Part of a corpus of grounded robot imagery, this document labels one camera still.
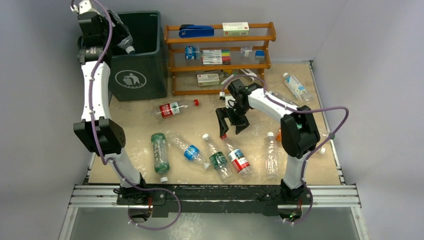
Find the box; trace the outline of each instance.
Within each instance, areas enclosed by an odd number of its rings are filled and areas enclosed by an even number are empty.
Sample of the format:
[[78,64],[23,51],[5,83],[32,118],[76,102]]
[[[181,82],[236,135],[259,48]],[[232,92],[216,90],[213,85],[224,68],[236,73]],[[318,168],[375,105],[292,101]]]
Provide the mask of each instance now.
[[133,38],[135,54],[112,48],[108,87],[118,101],[167,96],[168,68],[158,11],[118,13]]
[[222,31],[224,37],[248,36],[249,24],[247,22],[224,22]]
[[220,76],[217,73],[198,74],[197,75],[197,84],[200,87],[219,85],[220,84]]

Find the red label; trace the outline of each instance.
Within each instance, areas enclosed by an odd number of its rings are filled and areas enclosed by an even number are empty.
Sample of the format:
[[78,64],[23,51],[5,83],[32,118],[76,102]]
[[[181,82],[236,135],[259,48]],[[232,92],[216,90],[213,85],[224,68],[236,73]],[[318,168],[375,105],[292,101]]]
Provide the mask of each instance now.
[[167,117],[174,115],[171,111],[171,104],[170,103],[161,105],[161,106],[159,106],[159,108],[160,108],[160,113],[162,114],[162,118],[167,118]]
[[240,164],[239,161],[237,160],[232,161],[232,165],[234,165],[234,168],[237,170],[237,173],[243,170],[244,168],[247,168],[250,166],[249,162]]

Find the blue stapler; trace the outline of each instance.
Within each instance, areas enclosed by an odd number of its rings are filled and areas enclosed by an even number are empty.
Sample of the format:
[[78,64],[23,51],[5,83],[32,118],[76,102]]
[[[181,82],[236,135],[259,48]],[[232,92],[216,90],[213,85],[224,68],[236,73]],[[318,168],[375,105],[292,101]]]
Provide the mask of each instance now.
[[214,28],[212,26],[184,24],[179,27],[180,38],[197,38],[197,37],[211,37],[214,35]]

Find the green plastic bottle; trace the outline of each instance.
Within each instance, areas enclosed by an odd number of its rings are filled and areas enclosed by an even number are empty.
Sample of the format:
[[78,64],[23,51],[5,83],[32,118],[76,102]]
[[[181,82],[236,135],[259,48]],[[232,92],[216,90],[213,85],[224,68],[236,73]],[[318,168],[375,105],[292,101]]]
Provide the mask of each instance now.
[[153,146],[154,171],[159,174],[160,182],[168,182],[168,172],[170,163],[167,157],[167,140],[163,133],[155,133],[151,136],[151,145]]

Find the wooden shelf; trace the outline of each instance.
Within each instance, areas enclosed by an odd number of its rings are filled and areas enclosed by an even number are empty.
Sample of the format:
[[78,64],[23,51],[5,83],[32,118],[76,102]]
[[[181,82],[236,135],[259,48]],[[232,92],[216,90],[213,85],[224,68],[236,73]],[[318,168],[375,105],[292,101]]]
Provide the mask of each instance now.
[[[224,36],[222,24],[211,25],[214,28],[214,36],[209,37],[189,37],[180,38],[178,35],[180,26],[165,26],[164,40],[169,49],[169,71],[172,73],[173,85],[176,82],[176,73],[178,72],[192,72],[192,71],[207,71],[207,70],[236,70],[236,69],[258,69],[259,76],[264,77],[264,69],[271,67],[271,60],[268,52],[270,41],[277,39],[276,30],[272,22],[269,23],[250,23],[249,36]],[[240,55],[240,46],[232,47],[201,47],[202,50],[209,49],[229,49],[231,56],[231,64],[218,64],[218,65],[202,65],[200,59],[186,60],[185,49],[173,48],[176,44],[189,44],[189,43],[216,43],[216,42],[244,42],[244,41],[263,41],[263,45],[253,46],[253,52],[249,57],[242,57]],[[264,52],[263,59],[255,59],[254,51],[262,50]],[[218,90],[190,90],[190,91],[176,91],[174,86],[172,89],[173,95],[192,95],[192,94],[216,94]]]
[[166,26],[164,40],[166,44],[212,43],[212,42],[243,42],[243,41],[275,41],[277,39],[274,24],[250,23],[249,36],[224,36],[223,25],[211,25],[214,36],[180,38],[180,26]]

